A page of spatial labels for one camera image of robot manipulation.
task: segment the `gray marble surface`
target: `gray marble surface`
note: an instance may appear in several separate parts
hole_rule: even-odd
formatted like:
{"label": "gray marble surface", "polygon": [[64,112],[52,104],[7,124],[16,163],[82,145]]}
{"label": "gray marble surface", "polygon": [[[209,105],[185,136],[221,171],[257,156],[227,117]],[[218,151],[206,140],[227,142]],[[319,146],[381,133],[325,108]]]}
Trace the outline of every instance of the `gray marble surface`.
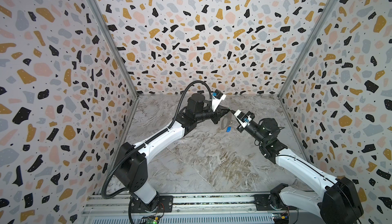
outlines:
{"label": "gray marble surface", "polygon": [[[179,96],[141,96],[127,135],[127,142],[141,141],[172,119]],[[228,96],[221,105],[251,111],[255,120],[275,118],[285,127],[278,139],[302,156],[277,96]],[[231,123],[231,131],[226,132]],[[309,188],[293,174],[271,163],[247,133],[236,130],[238,122],[228,113],[218,124],[197,125],[185,137],[162,150],[148,165],[148,181],[161,193],[268,192],[280,183],[301,190]],[[108,192],[124,187],[115,177]]]}

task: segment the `black cable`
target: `black cable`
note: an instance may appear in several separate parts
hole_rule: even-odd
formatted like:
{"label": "black cable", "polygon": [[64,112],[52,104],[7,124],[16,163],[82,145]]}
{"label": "black cable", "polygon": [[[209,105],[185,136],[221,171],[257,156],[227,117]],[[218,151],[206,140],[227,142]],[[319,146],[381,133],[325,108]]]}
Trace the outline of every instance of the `black cable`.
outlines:
{"label": "black cable", "polygon": [[129,153],[127,153],[122,159],[120,159],[120,161],[118,163],[116,163],[116,165],[112,168],[112,170],[109,172],[109,174],[107,175],[104,184],[102,185],[102,192],[101,192],[101,196],[104,199],[108,199],[108,198],[112,198],[114,196],[116,196],[117,194],[119,194],[120,192],[124,192],[127,191],[126,187],[121,188],[118,191],[115,191],[114,193],[111,194],[107,194],[106,193],[106,189],[109,185],[110,180],[112,179],[113,175],[115,174],[115,171],[129,158],[131,158],[137,151],[139,151],[141,148],[143,148],[145,146],[145,144],[141,144],[140,146],[138,146],[137,148],[133,149],[132,151],[130,151]]}
{"label": "black cable", "polygon": [[210,102],[212,101],[213,95],[212,95],[212,93],[211,93],[211,89],[210,89],[210,87],[209,87],[205,82],[203,82],[203,81],[201,81],[201,80],[195,80],[195,81],[191,82],[191,83],[184,89],[184,91],[183,91],[182,94],[181,94],[181,97],[180,97],[180,99],[179,99],[178,106],[177,106],[176,112],[175,112],[175,114],[174,114],[173,120],[172,120],[172,122],[171,122],[171,123],[169,124],[169,126],[168,126],[169,129],[172,128],[174,122],[175,122],[176,119],[177,119],[177,115],[178,115],[178,113],[179,113],[179,110],[180,110],[182,101],[183,101],[183,99],[184,99],[184,97],[185,97],[185,93],[189,90],[190,87],[192,87],[194,84],[197,84],[197,83],[203,84],[203,85],[207,88],[208,94],[210,95]]}
{"label": "black cable", "polygon": [[130,214],[130,204],[131,204],[131,202],[132,202],[132,196],[129,198],[128,218],[129,218],[130,224],[134,224],[134,223],[133,223],[133,220],[132,220],[132,216],[131,216],[131,214]]}

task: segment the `pink speckle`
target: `pink speckle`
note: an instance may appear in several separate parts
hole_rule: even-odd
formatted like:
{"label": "pink speckle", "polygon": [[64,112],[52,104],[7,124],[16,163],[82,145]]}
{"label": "pink speckle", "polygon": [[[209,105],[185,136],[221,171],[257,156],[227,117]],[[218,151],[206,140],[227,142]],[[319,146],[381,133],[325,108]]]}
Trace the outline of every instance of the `pink speckle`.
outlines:
{"label": "pink speckle", "polygon": [[52,147],[49,153],[49,160],[55,164],[60,163],[60,158],[58,156],[58,147],[55,145]]}
{"label": "pink speckle", "polygon": [[49,77],[53,74],[48,64],[44,62],[34,64],[34,73],[38,76]]}
{"label": "pink speckle", "polygon": [[377,43],[374,44],[374,46],[375,46],[377,49],[380,49],[381,47],[384,46],[384,43],[383,43],[381,40],[379,40],[379,41],[377,41]]}
{"label": "pink speckle", "polygon": [[329,43],[332,45],[337,40],[337,31],[332,31],[329,35]]}
{"label": "pink speckle", "polygon": [[332,101],[332,102],[330,102],[329,104],[327,104],[326,107],[328,107],[328,108],[339,108],[340,105],[339,105],[339,103],[337,103],[336,101]]}
{"label": "pink speckle", "polygon": [[56,15],[58,15],[59,17],[61,17],[60,11],[58,11],[54,5],[51,5],[51,10],[52,10]]}
{"label": "pink speckle", "polygon": [[11,103],[21,103],[21,102],[22,102],[21,99],[15,99],[15,98],[8,99],[8,103],[9,104],[11,104]]}
{"label": "pink speckle", "polygon": [[18,129],[13,129],[10,132],[8,132],[3,138],[1,138],[0,145],[5,146],[17,131]]}
{"label": "pink speckle", "polygon": [[56,116],[55,116],[55,109],[53,108],[53,106],[48,105],[48,106],[46,107],[45,115],[48,116],[48,117],[51,118],[51,119],[56,119]]}
{"label": "pink speckle", "polygon": [[25,160],[23,160],[23,163],[27,164],[32,158],[34,158],[34,155],[28,156],[27,158],[25,158]]}
{"label": "pink speckle", "polygon": [[41,153],[46,153],[46,152],[49,150],[49,148],[46,147],[46,146],[39,146],[39,147],[38,147],[38,150],[39,150]]}
{"label": "pink speckle", "polygon": [[75,45],[79,46],[80,45],[80,39],[72,39],[72,43]]}
{"label": "pink speckle", "polygon": [[377,109],[377,107],[375,107],[374,105],[372,105],[372,104],[366,104],[366,105],[361,109],[361,111],[362,111],[362,112],[375,112],[376,109]]}
{"label": "pink speckle", "polygon": [[29,31],[25,32],[24,37],[25,37],[25,39],[28,39],[28,40],[32,39],[32,35]]}
{"label": "pink speckle", "polygon": [[381,138],[377,141],[377,145],[378,145],[380,148],[383,148],[383,147],[385,146],[385,139],[386,139],[386,137],[383,136],[383,137],[381,137]]}
{"label": "pink speckle", "polygon": [[135,11],[135,13],[133,14],[133,17],[139,22],[144,24],[144,15],[138,11]]}
{"label": "pink speckle", "polygon": [[15,38],[15,35],[13,33],[10,33],[2,28],[0,28],[0,34],[7,39],[14,39]]}

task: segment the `patterned wallpaper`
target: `patterned wallpaper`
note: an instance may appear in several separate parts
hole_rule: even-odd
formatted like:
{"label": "patterned wallpaper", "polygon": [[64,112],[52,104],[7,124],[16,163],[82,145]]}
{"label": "patterned wallpaper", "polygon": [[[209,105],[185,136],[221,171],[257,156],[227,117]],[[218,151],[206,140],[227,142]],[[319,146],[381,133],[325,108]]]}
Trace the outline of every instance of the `patterned wallpaper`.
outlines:
{"label": "patterned wallpaper", "polygon": [[339,0],[284,95],[308,158],[357,188],[363,223],[391,223],[392,0]]}
{"label": "patterned wallpaper", "polygon": [[0,0],[0,17],[0,223],[74,223],[105,179],[128,87],[85,0]]}
{"label": "patterned wallpaper", "polygon": [[96,0],[138,92],[275,94],[327,0]]}

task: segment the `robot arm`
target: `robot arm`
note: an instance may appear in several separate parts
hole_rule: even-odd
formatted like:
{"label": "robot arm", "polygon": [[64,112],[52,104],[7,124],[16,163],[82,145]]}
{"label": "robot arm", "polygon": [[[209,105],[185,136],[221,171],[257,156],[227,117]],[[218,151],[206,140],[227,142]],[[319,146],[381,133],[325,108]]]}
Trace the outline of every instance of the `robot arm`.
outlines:
{"label": "robot arm", "polygon": [[260,152],[311,187],[315,193],[303,192],[280,184],[271,190],[271,205],[275,208],[295,206],[321,217],[327,224],[352,224],[363,215],[363,208],[354,183],[347,178],[337,179],[298,157],[281,143],[281,130],[275,119],[254,122],[254,114],[231,111],[239,122],[237,130],[247,131],[259,141]]}

